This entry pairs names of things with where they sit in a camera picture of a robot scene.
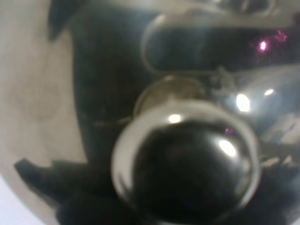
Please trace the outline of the stainless steel teapot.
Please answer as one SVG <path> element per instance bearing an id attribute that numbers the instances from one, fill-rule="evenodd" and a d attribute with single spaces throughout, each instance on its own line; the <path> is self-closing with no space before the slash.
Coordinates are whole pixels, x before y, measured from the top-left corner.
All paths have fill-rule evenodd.
<path id="1" fill-rule="evenodd" d="M 297 0 L 3 0 L 0 176 L 44 225 L 297 225 Z"/>

